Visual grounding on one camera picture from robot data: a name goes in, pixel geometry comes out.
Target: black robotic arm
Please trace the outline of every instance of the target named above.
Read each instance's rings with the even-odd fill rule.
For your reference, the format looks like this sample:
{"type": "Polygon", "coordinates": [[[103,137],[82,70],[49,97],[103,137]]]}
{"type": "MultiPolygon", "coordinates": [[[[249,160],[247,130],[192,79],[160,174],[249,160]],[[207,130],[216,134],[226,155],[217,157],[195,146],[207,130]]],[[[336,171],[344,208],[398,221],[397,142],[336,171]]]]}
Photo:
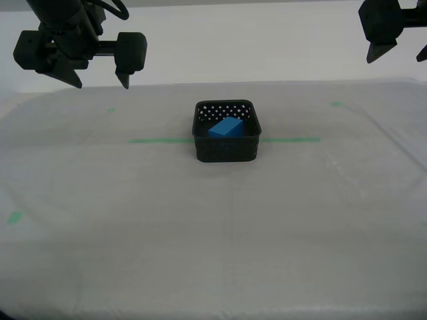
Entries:
{"type": "MultiPolygon", "coordinates": [[[[117,9],[102,0],[27,0],[40,20],[38,31],[23,31],[13,53],[25,70],[81,88],[76,69],[86,69],[96,56],[114,56],[115,74],[129,88],[129,76],[141,71],[147,41],[142,33],[119,33],[117,41],[100,41],[104,9],[120,19],[129,18],[126,6],[112,0],[117,9]]],[[[371,42],[371,63],[397,45],[404,28],[427,27],[427,0],[416,8],[401,9],[398,0],[365,0],[359,10],[366,39],[371,42]]],[[[417,56],[427,60],[427,46],[417,56]]]]}
{"type": "MultiPolygon", "coordinates": [[[[365,0],[359,10],[366,39],[371,42],[368,63],[397,46],[404,28],[427,27],[427,0],[418,0],[413,9],[401,9],[398,0],[365,0]]],[[[427,46],[416,57],[427,60],[427,46]]]]}
{"type": "Polygon", "coordinates": [[[77,88],[76,69],[87,69],[96,56],[114,56],[115,74],[129,89],[129,76],[144,68],[147,40],[142,33],[121,32],[117,41],[100,41],[104,9],[120,19],[129,18],[126,6],[118,9],[102,0],[27,0],[40,20],[38,31],[22,31],[13,52],[24,70],[35,70],[77,88]]]}

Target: blue block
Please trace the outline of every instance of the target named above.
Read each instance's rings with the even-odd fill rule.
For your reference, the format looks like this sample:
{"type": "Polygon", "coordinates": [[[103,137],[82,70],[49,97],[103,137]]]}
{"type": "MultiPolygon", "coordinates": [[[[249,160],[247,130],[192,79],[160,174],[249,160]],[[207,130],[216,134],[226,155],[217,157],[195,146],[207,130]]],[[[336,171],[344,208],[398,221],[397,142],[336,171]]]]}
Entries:
{"type": "Polygon", "coordinates": [[[243,120],[226,117],[214,125],[208,131],[208,135],[211,138],[243,137],[243,120]]]}

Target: white wall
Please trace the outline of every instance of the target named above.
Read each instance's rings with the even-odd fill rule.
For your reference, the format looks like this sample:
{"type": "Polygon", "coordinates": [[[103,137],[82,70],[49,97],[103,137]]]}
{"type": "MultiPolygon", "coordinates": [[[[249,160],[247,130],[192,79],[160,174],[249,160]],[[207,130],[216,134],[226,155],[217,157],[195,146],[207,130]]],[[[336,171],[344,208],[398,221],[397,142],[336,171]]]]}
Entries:
{"type": "MultiPolygon", "coordinates": [[[[427,63],[415,56],[427,44],[425,29],[405,30],[399,46],[368,65],[368,42],[358,18],[361,1],[204,5],[131,9],[128,21],[110,14],[102,39],[141,31],[148,40],[146,68],[131,84],[297,81],[413,77],[427,80],[427,63]]],[[[414,1],[407,1],[407,6],[414,1]]],[[[21,70],[12,51],[23,29],[35,29],[31,12],[0,13],[0,87],[18,92],[68,87],[21,70]]],[[[83,85],[116,86],[112,58],[79,71],[83,85]]]]}

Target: perforated basket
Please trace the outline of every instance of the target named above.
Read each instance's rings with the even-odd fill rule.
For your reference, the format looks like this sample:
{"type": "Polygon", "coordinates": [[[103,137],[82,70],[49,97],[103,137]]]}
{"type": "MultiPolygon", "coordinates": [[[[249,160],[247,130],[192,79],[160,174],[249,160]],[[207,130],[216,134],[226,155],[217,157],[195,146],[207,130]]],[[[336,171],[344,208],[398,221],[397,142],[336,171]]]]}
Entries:
{"type": "Polygon", "coordinates": [[[195,106],[193,136],[202,162],[252,161],[258,152],[261,127],[248,100],[202,101],[195,106]],[[243,137],[211,138],[208,131],[226,117],[244,121],[243,137]]]}

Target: green tape mark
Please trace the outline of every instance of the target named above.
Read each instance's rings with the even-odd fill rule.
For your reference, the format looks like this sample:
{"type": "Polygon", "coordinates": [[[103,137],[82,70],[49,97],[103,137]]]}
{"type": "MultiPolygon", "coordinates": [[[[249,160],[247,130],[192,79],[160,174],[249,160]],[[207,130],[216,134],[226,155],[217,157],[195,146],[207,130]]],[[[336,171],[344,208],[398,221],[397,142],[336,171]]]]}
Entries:
{"type": "Polygon", "coordinates": [[[132,139],[129,143],[194,143],[194,139],[174,139],[174,138],[155,138],[155,139],[132,139]]]}
{"type": "Polygon", "coordinates": [[[21,220],[22,216],[24,216],[24,214],[22,214],[21,212],[18,212],[18,211],[12,212],[12,214],[7,220],[7,224],[16,225],[19,222],[19,220],[21,220]]]}
{"type": "Polygon", "coordinates": [[[301,142],[320,142],[320,138],[306,137],[306,138],[279,138],[279,139],[260,139],[262,143],[301,143],[301,142]]]}
{"type": "Polygon", "coordinates": [[[341,107],[342,106],[342,102],[341,101],[333,101],[333,102],[331,102],[331,106],[333,106],[333,107],[341,107]]]}
{"type": "MultiPolygon", "coordinates": [[[[317,137],[302,138],[279,138],[279,139],[260,139],[261,143],[303,143],[320,142],[317,137]]],[[[176,139],[176,138],[153,138],[153,139],[132,139],[128,143],[194,143],[194,139],[176,139]]]]}

